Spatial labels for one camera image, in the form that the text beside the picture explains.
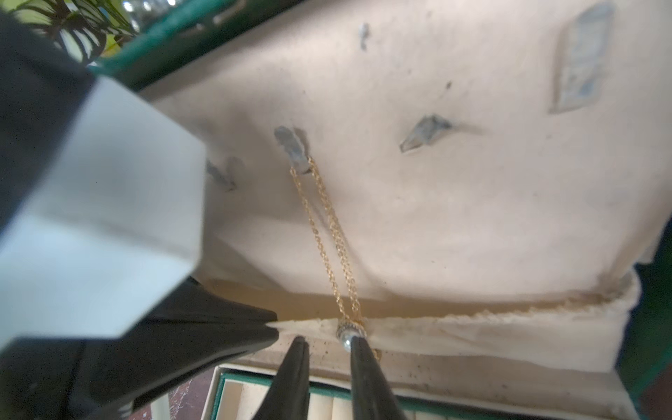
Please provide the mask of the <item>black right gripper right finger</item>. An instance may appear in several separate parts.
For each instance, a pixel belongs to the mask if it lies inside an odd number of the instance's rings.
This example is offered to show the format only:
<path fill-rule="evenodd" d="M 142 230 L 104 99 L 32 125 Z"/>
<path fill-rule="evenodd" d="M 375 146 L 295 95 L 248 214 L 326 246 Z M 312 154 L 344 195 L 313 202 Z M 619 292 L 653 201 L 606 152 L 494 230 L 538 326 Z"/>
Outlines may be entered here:
<path fill-rule="evenodd" d="M 369 343 L 364 338 L 353 337 L 350 356 L 353 418 L 405 419 Z"/>

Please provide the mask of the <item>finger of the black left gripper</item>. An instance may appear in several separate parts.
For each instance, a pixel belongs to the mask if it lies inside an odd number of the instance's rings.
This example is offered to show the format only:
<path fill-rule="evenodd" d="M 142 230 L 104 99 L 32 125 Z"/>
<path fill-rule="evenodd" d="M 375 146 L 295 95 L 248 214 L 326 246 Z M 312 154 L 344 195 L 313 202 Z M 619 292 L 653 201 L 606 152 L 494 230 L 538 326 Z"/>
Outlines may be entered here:
<path fill-rule="evenodd" d="M 18 339 L 1 353 L 1 417 L 126 419 L 200 372 L 274 344 L 277 318 L 188 281 L 118 339 Z"/>

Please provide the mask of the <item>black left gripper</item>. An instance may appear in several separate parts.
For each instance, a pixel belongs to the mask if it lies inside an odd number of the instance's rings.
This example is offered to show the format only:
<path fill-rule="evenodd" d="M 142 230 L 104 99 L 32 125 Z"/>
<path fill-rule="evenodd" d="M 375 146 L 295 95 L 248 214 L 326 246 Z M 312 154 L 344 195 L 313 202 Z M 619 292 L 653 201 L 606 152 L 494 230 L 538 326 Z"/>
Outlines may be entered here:
<path fill-rule="evenodd" d="M 1 228 L 52 163 L 96 77 L 1 13 Z"/>

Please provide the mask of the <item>green jewelry box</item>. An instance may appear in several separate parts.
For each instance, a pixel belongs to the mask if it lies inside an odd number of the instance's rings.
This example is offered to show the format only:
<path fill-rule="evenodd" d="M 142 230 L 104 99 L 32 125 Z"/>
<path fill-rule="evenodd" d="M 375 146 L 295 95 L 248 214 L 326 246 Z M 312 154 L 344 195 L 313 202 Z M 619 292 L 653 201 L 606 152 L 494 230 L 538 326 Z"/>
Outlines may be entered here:
<path fill-rule="evenodd" d="M 671 214 L 668 1 L 235 3 L 118 79 L 208 146 L 194 276 L 278 315 L 311 372 L 348 382 L 334 294 L 285 128 L 341 222 L 369 339 L 404 396 L 511 414 L 634 419 L 615 370 Z"/>

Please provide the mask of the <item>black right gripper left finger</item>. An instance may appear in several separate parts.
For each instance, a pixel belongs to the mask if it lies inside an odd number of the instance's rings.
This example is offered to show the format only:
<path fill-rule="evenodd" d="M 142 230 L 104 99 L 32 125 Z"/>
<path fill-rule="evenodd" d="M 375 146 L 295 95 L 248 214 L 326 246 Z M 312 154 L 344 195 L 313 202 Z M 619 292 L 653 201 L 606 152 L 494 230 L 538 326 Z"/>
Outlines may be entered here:
<path fill-rule="evenodd" d="M 304 337 L 297 336 L 253 419 L 306 420 L 310 402 L 309 373 L 309 345 Z"/>

